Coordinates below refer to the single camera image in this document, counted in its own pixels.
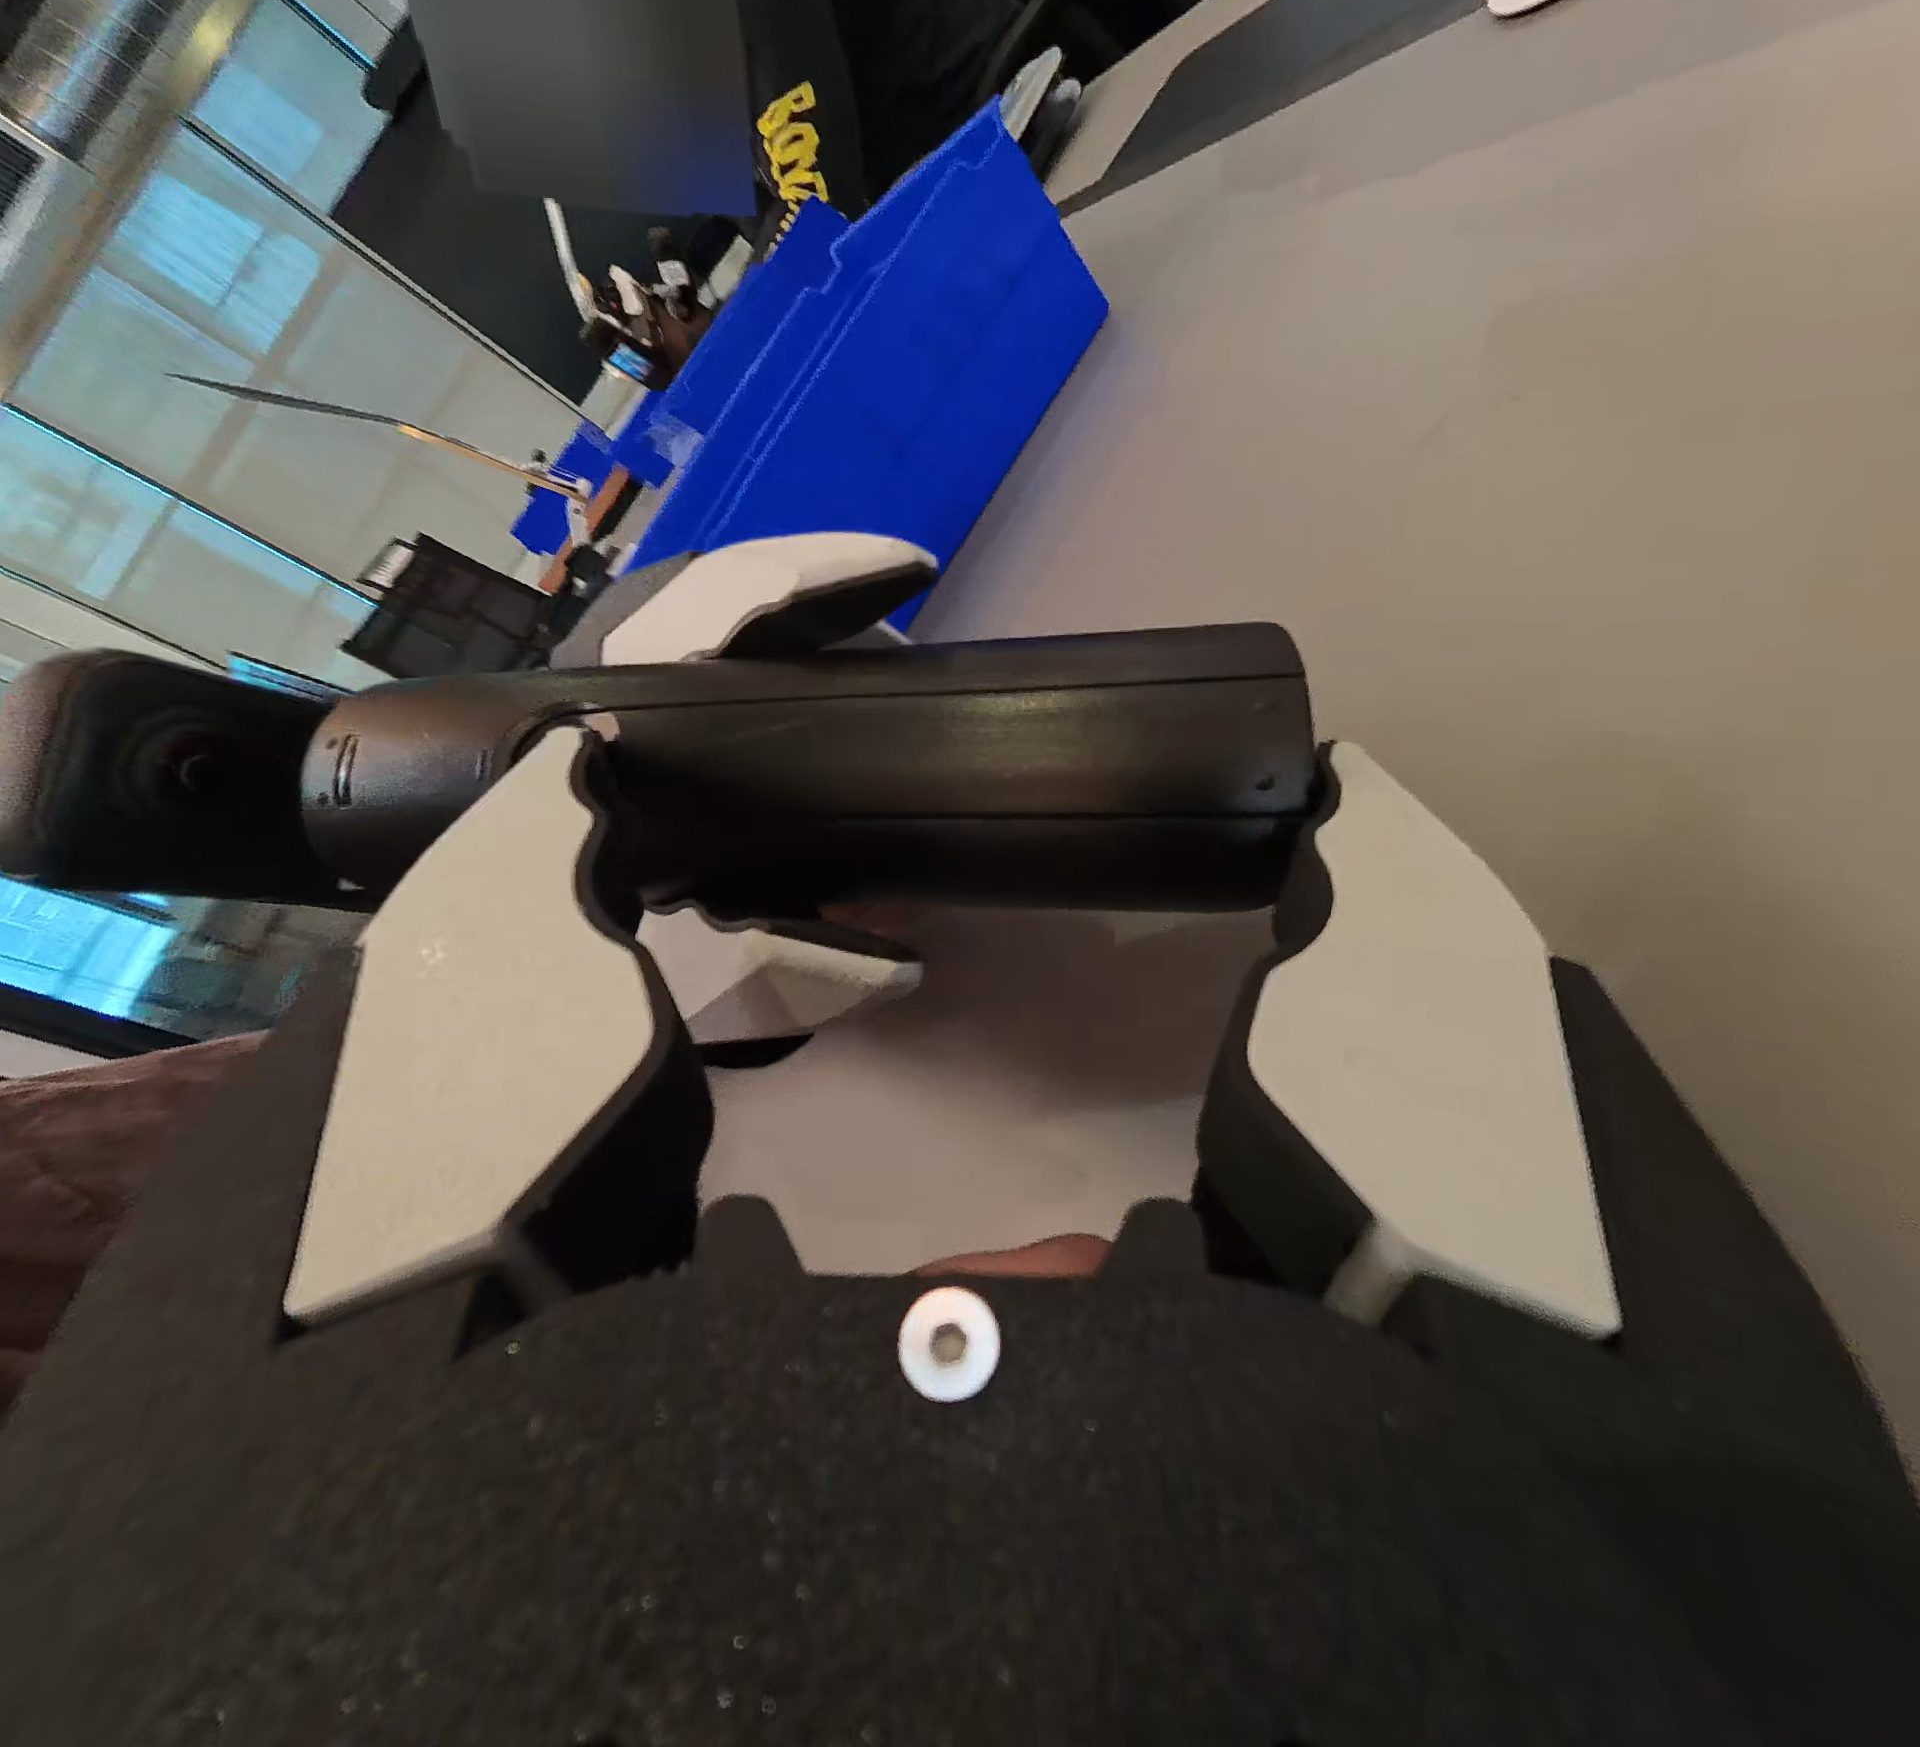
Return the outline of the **small blue plastic bin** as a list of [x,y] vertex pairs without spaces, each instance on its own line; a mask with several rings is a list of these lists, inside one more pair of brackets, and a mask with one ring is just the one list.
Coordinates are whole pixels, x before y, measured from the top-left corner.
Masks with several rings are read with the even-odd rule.
[[608,435],[582,420],[548,468],[556,486],[528,491],[512,522],[515,545],[536,557],[558,553],[573,539],[573,514],[585,514],[616,475],[641,487],[660,487],[678,474],[646,420],[631,435]]

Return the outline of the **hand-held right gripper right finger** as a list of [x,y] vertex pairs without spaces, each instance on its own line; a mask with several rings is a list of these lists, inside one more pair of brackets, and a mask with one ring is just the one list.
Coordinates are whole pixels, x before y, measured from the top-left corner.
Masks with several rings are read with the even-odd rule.
[[1500,877],[1351,741],[1196,1126],[1197,1183],[1280,1286],[1378,1326],[1420,1279],[1622,1326],[1549,952]]

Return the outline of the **person's left forearm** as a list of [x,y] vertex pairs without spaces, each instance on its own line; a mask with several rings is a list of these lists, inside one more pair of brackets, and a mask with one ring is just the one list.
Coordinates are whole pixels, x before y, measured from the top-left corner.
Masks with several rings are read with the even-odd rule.
[[2,1085],[2,1413],[171,1135],[266,1045],[229,1034]]

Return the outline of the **black remote control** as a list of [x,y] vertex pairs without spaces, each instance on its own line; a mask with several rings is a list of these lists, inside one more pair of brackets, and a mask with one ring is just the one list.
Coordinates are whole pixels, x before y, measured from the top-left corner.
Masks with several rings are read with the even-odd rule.
[[369,894],[548,734],[588,731],[603,872],[649,909],[1246,911],[1325,796],[1278,625],[422,680],[333,709],[318,857]]

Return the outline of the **grey plastic part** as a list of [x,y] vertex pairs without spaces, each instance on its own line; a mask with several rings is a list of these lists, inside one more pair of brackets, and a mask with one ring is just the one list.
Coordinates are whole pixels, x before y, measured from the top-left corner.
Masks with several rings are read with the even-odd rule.
[[1052,165],[1077,120],[1083,82],[1052,45],[1022,65],[997,96],[1000,126],[1035,169]]

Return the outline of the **person's left hand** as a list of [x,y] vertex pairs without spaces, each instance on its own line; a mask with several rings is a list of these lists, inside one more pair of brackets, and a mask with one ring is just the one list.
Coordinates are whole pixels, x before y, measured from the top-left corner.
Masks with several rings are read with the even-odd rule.
[[1091,1279],[1112,1255],[1112,1240],[1087,1232],[1047,1236],[1006,1251],[947,1255],[913,1270],[921,1279]]

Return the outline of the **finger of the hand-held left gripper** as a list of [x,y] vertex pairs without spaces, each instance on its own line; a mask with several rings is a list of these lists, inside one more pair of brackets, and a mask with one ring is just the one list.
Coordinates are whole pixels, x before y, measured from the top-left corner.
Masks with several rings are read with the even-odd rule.
[[937,560],[888,534],[812,531],[640,566],[597,601],[597,667],[799,654],[887,654],[894,616],[921,601]]
[[825,921],[719,921],[695,904],[646,920],[646,952],[698,1046],[807,1039],[924,977],[913,948]]

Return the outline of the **grey desk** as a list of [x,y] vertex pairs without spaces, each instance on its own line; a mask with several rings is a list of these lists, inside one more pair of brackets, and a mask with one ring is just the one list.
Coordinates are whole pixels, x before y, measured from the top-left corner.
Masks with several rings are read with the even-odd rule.
[[1442,0],[1061,165],[1110,300],[924,613],[1270,618],[1590,965],[1914,1462],[1914,0]]

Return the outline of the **large blue plastic bin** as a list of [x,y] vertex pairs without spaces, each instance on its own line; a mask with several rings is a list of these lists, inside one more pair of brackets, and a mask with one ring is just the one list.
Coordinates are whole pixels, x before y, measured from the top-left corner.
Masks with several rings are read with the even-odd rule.
[[1110,315],[1000,104],[862,219],[805,201],[631,460],[670,482],[630,568],[782,534],[888,534],[943,568]]

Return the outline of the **black light stand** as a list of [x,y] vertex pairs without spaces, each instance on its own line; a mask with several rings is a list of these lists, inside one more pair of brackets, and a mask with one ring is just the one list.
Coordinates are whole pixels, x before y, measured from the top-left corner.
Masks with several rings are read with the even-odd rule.
[[472,447],[472,443],[468,443],[463,440],[453,440],[453,436],[439,435],[435,430],[423,430],[423,426],[418,426],[418,425],[413,425],[409,420],[396,420],[396,417],[390,417],[390,414],[371,414],[371,411],[363,411],[363,410],[349,410],[346,405],[307,400],[307,397],[298,397],[298,395],[287,395],[287,393],[273,393],[273,389],[232,384],[232,383],[223,383],[223,381],[213,381],[213,377],[204,377],[204,376],[167,373],[165,377],[176,383],[176,384],[216,393],[216,395],[223,395],[225,400],[245,402],[245,405],[253,405],[253,408],[265,408],[265,410],[277,410],[277,411],[289,411],[289,414],[313,414],[313,417],[326,417],[326,420],[347,420],[347,422],[356,422],[356,425],[365,425],[365,426],[374,426],[374,430],[382,430],[382,432],[391,432],[398,440],[412,440],[412,442],[423,443],[423,447],[435,447],[435,448],[440,448],[440,452],[446,452],[450,455],[460,455],[460,458],[472,460],[472,464],[485,464],[485,465],[489,465],[489,468],[495,468],[499,474],[506,474],[509,477],[520,481],[526,487],[550,491],[550,493],[558,493],[566,500],[585,498],[585,493],[591,487],[581,475],[560,474],[554,464],[547,464],[543,455],[531,455],[526,460],[502,458],[502,455],[495,455],[487,448]]

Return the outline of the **black flat panel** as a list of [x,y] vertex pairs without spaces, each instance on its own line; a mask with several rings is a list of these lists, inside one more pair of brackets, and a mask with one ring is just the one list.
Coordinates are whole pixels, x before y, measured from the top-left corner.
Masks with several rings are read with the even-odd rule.
[[556,598],[428,538],[390,541],[359,574],[369,613],[343,654],[396,682],[543,667]]

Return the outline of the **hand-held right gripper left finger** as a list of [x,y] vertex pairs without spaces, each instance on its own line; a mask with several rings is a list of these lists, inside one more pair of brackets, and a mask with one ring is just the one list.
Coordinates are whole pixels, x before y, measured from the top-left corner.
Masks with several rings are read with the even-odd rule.
[[374,914],[289,1324],[463,1274],[543,1306],[687,1258],[712,1099],[637,921],[603,899],[614,835],[604,746],[560,727]]

